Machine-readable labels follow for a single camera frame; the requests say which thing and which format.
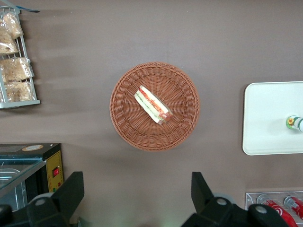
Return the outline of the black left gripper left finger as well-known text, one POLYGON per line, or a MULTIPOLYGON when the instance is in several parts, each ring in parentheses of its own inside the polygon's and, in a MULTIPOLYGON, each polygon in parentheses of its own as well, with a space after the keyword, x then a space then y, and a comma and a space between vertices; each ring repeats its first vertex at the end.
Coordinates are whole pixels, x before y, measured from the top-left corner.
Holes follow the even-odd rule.
POLYGON ((73 172, 54 193, 42 194, 27 206, 31 227, 68 227, 84 197, 83 172, 73 172))

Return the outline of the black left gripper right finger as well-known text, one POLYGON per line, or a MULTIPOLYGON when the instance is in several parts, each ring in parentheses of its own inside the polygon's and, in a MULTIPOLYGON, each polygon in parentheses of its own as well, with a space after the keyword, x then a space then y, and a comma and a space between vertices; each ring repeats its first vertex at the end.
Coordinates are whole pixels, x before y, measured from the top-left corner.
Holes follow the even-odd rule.
POLYGON ((215 197, 200 172, 193 172, 191 198, 196 209, 182 225, 184 227, 236 227, 232 203, 215 197))

